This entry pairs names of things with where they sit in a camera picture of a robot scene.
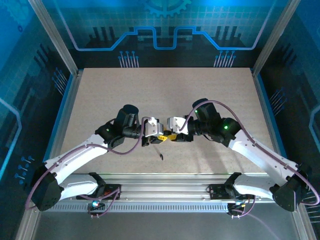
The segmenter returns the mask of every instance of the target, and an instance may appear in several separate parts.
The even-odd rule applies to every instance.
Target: circuit pattern graphic
[[[29,16],[28,4],[27,0],[0,0],[0,7],[6,8],[20,26],[24,25]]]
[[[142,0],[141,2],[144,5],[144,10],[155,14],[158,18],[178,15],[182,10],[187,9],[188,4],[191,4],[191,0]]]
[[[151,3],[154,3],[155,1],[160,1],[160,0],[143,0],[143,3],[145,5],[148,5],[148,6],[151,6]],[[191,1],[190,0],[184,0],[183,3],[185,5],[183,5],[182,7],[185,7],[188,3],[190,3]],[[232,47],[229,47],[229,46],[219,46],[218,43],[208,34],[207,31],[204,31],[204,30],[199,30],[197,29],[197,26],[196,25],[180,25],[180,26],[176,26],[174,28],[174,31],[173,31],[173,34],[172,34],[172,46],[158,46],[158,43],[157,43],[157,31],[156,31],[156,28],[154,26],[150,26],[150,25],[143,25],[143,26],[134,26],[132,30],[130,31],[125,31],[122,35],[120,35],[119,37],[117,36],[117,40],[113,43],[113,45],[111,47],[90,47],[90,48],[83,48],[83,47],[79,47],[77,42],[76,42],[76,39],[75,37],[73,36],[72,34],[72,31],[71,29],[69,28],[68,24],[67,24],[67,21],[64,17],[64,15],[62,14],[62,11],[60,9],[60,7],[58,6],[58,4],[55,2],[55,6],[56,6],[56,10],[57,10],[57,13],[59,15],[59,17],[61,18],[62,20],[62,23],[70,37],[70,40],[74,46],[74,48],[77,50],[77,51],[80,51],[80,52],[91,52],[91,51],[96,51],[96,52],[103,52],[103,51],[113,51],[121,42],[122,40],[124,40],[124,38],[126,38],[127,36],[138,36],[139,35],[139,30],[142,30],[142,31],[145,31],[145,30],[149,30],[149,31],[152,31],[152,42],[153,42],[153,47],[154,49],[156,50],[174,50],[176,49],[177,45],[178,45],[178,31],[179,30],[192,30],[192,35],[202,35],[206,40],[208,40],[208,42],[210,44],[212,44],[217,50],[222,50],[222,51],[226,51],[226,50],[229,50],[229,51],[251,51],[253,49],[255,49],[255,47],[257,46],[258,44],[258,41],[266,27],[266,24],[267,22],[269,21],[270,17],[271,17],[271,13],[273,12],[275,6],[276,6],[276,2],[277,0],[274,0],[272,2],[272,5],[270,7],[270,9],[268,10],[268,13],[265,17],[265,19],[263,20],[262,22],[262,25],[259,29],[259,32],[257,33],[256,35],[256,38],[253,42],[253,44],[251,46],[232,46]],[[157,12],[155,12],[155,6],[153,6],[153,13],[157,13],[159,14],[160,16],[163,16],[164,13],[163,13],[163,10],[164,9],[158,9]]]

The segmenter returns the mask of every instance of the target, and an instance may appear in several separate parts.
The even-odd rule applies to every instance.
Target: black end effector
[[[189,122],[193,122],[194,121],[194,117],[191,116],[189,118]],[[170,131],[165,131],[165,132],[168,132],[167,133],[167,136],[171,135],[172,133]],[[179,133],[179,134],[176,134],[176,137],[175,139],[171,139],[172,142],[178,142],[178,143],[190,143],[190,142],[193,142],[194,141],[194,135],[193,134],[183,134],[183,133]]]
[[[147,124],[147,122],[148,122],[148,120],[145,120],[144,121],[144,126],[146,126],[146,124]],[[171,134],[171,132],[170,131],[164,131],[164,136],[167,136],[166,134],[167,133],[170,133]],[[162,142],[163,142],[164,140],[163,139],[161,139],[161,138],[159,138],[159,136],[143,136],[142,137],[142,139],[141,139],[141,146],[142,147],[146,147],[146,146],[149,146],[150,144],[161,144]]]
[[[202,98],[195,101],[194,108],[198,104],[207,101]],[[228,147],[230,140],[234,140],[241,127],[232,118],[221,118],[213,103],[206,103],[195,110],[197,120],[188,121],[189,135],[208,135],[213,141]]]
[[[297,171],[307,180],[311,178],[312,169],[305,163],[299,165]],[[296,174],[288,177],[284,185],[274,185],[270,187],[273,200],[280,207],[290,212],[294,212],[297,209],[297,206],[306,197],[308,190],[307,184]]]
[[[137,107],[127,104],[118,112],[114,122],[108,121],[105,125],[99,127],[96,135],[104,139],[108,148],[115,148],[123,144],[125,138],[137,139],[140,136],[141,126],[138,117],[139,110]]]

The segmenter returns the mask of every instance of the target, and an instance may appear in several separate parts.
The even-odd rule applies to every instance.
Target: purple cable
[[[241,210],[238,210],[238,209],[234,209],[233,211],[243,214],[243,212],[242,212]],[[257,220],[258,222],[260,222],[263,226],[265,226],[265,228],[266,228],[277,240],[280,240],[280,238],[272,231],[272,229],[271,229],[264,221],[262,221],[260,218],[254,216],[254,215],[252,215],[252,214],[250,214],[250,213],[247,213],[247,215],[250,216],[250,217],[252,217],[252,218],[254,218],[254,219]]]
[[[250,209],[247,212],[242,212],[242,214],[239,216],[239,218],[242,218],[245,215],[248,215],[252,211],[252,209],[254,209],[255,203],[256,203],[256,196],[253,197],[253,202],[252,202],[252,205],[251,205]]]
[[[254,146],[256,146],[258,149],[260,149],[262,152],[264,152],[266,155],[268,155],[269,157],[271,157],[272,159],[274,159],[276,162],[278,162],[279,164],[281,164],[284,168],[289,169],[291,172],[293,172],[295,175],[297,175],[302,181],[304,181],[304,183],[311,189],[311,191],[313,192],[314,196],[316,197],[316,201],[314,203],[305,203],[302,202],[302,204],[304,205],[308,205],[308,206],[315,206],[318,205],[320,203],[320,196],[317,192],[317,190],[314,188],[314,186],[312,186],[312,184],[304,177],[302,176],[299,172],[297,172],[295,169],[293,169],[291,166],[287,165],[286,163],[284,163],[283,161],[281,161],[280,159],[278,159],[276,156],[274,156],[273,154],[271,154],[270,152],[268,152],[267,150],[265,150],[262,146],[260,146],[258,143],[256,143],[254,141],[254,139],[250,136],[249,132],[246,130],[245,126],[242,124],[242,122],[240,121],[240,119],[238,118],[238,116],[235,114],[234,111],[232,111],[232,109],[230,107],[228,107],[227,105],[225,105],[224,103],[220,102],[220,101],[216,101],[216,100],[206,100],[203,101],[201,103],[199,103],[197,106],[195,106],[190,113],[188,114],[187,118],[185,119],[184,124],[182,125],[182,127],[179,129],[179,131],[182,131],[185,126],[187,125],[191,114],[199,107],[201,107],[204,104],[218,104],[223,106],[225,109],[227,109],[232,116],[236,119],[236,121],[239,123],[241,129],[243,130],[244,134],[246,135],[246,137],[250,140],[250,142],[252,142],[252,144]]]
[[[111,193],[109,193],[109,194],[107,194],[105,196],[101,196],[101,197],[97,197],[97,198],[89,197],[89,196],[86,196],[86,195],[79,195],[79,196],[84,198],[84,199],[87,199],[87,200],[98,201],[98,200],[106,199],[106,198],[108,198],[108,197],[110,197],[113,194],[118,193],[118,192],[120,192],[119,188],[117,188],[116,190],[114,190],[113,192],[111,192]]]
[[[91,214],[91,217],[92,217],[92,218],[102,217],[102,216],[105,215],[107,212],[109,212],[111,206],[114,204],[115,200],[116,200],[117,197],[118,197],[118,194],[119,194],[119,192],[120,192],[120,189],[117,188],[117,189],[116,189],[115,191],[113,191],[112,193],[114,193],[114,192],[116,192],[116,194],[115,194],[112,202],[110,203],[110,205],[108,206],[108,208],[107,208],[103,213],[100,213],[100,214],[97,213],[96,215],[94,215],[94,214],[92,214],[90,211],[88,211],[88,213]]]
[[[118,155],[127,155],[129,153],[131,153],[133,150],[135,150],[135,148],[138,146],[139,142],[141,141],[142,137],[143,137],[143,134],[144,134],[144,129],[145,129],[145,125],[143,124],[145,122],[145,120],[148,120],[150,119],[150,117],[147,117],[147,116],[144,116],[142,119],[141,119],[141,122],[142,122],[142,125],[141,125],[141,131],[140,131],[140,136],[137,140],[137,142],[135,143],[135,145],[128,151],[126,152],[119,152],[119,151],[115,151],[113,149],[110,149],[108,147],[105,147],[105,146],[100,146],[98,144],[87,144],[87,145],[82,145],[82,146],[79,146],[69,152],[67,152],[65,155],[63,155],[58,161],[56,161],[51,167],[49,167],[49,169],[47,171],[45,171],[44,174],[42,174],[41,177],[39,177],[39,179],[35,182],[35,184],[33,185],[26,201],[25,201],[25,204],[24,204],[24,208],[26,210],[30,210],[31,208],[33,207],[29,207],[30,205],[30,201],[31,201],[31,198],[33,196],[33,194],[35,193],[37,187],[40,185],[41,181],[45,178],[45,176],[50,173],[53,169],[55,169],[55,167],[57,167],[63,160],[65,160],[67,157],[69,157],[71,154],[74,154],[75,152],[81,150],[81,149],[86,149],[87,147],[98,147],[98,148],[102,148],[102,149],[105,149],[107,150],[108,152],[111,152],[111,153],[114,153],[114,154],[118,154]]]

